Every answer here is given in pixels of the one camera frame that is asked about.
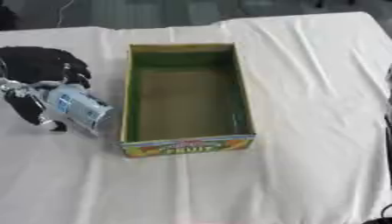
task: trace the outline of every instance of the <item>white tablecloth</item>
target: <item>white tablecloth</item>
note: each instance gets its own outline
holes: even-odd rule
[[[257,139],[248,150],[125,159],[115,147],[127,44],[238,47]],[[389,203],[385,81],[392,42],[365,13],[201,27],[10,31],[90,65],[113,136],[51,135],[0,101],[0,223],[354,224]]]

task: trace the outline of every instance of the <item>robotic hand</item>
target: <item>robotic hand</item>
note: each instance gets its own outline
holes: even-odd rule
[[[91,74],[82,60],[70,52],[36,46],[0,48],[0,88],[3,98],[27,122],[53,131],[66,131],[62,122],[43,116],[46,107],[31,89],[56,88],[59,84],[80,84],[90,88]]]

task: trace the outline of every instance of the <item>colorful box label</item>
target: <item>colorful box label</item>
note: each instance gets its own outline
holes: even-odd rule
[[[129,145],[124,147],[125,154],[130,158],[143,158],[157,155],[173,155],[187,153],[201,153],[211,151],[244,150],[253,141],[251,138],[236,138],[222,140],[181,140],[170,142],[150,142],[143,145]]]

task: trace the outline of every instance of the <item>cardboard box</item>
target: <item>cardboard box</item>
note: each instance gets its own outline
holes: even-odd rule
[[[130,158],[248,148],[233,45],[131,45],[121,146]]]

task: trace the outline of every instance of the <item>gray floor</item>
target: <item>gray floor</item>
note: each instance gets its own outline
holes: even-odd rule
[[[74,0],[64,11],[63,27],[95,25],[113,29],[157,28],[174,25],[208,25],[242,17],[297,15],[339,11],[366,11],[392,35],[392,2],[325,0]],[[5,0],[20,17],[21,29],[53,28],[59,8],[69,0]]]

